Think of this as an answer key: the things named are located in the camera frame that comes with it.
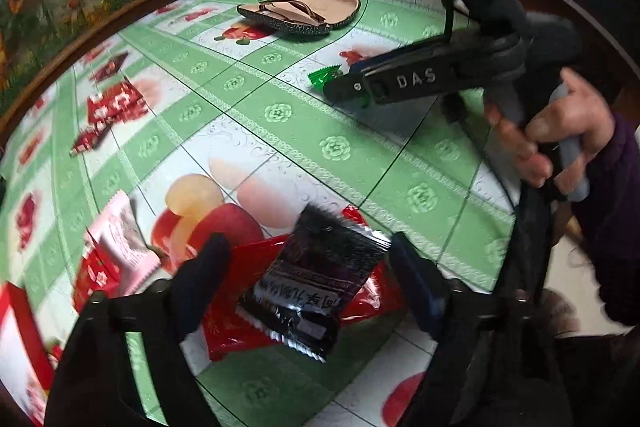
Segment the right hand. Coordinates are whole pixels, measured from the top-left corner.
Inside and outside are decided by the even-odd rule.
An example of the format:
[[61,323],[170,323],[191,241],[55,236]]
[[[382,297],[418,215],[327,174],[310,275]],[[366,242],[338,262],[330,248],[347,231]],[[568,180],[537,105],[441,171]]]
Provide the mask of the right hand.
[[[570,68],[561,70],[561,78],[568,95],[548,104],[525,129],[504,117],[490,98],[484,98],[484,113],[521,179],[533,187],[552,180],[561,194],[570,195],[584,181],[588,162],[613,138],[615,119],[600,92],[585,78]],[[551,160],[538,146],[568,138],[578,138],[582,149],[569,166],[554,173]]]

